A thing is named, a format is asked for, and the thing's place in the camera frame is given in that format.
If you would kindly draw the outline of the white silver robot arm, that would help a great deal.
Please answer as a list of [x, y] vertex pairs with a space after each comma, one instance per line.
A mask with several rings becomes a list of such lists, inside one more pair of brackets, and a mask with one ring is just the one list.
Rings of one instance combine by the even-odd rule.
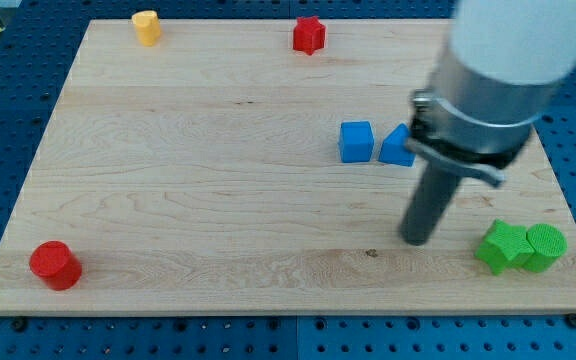
[[461, 0], [425, 88], [408, 148], [424, 184], [497, 187], [531, 125], [576, 67], [576, 0]]

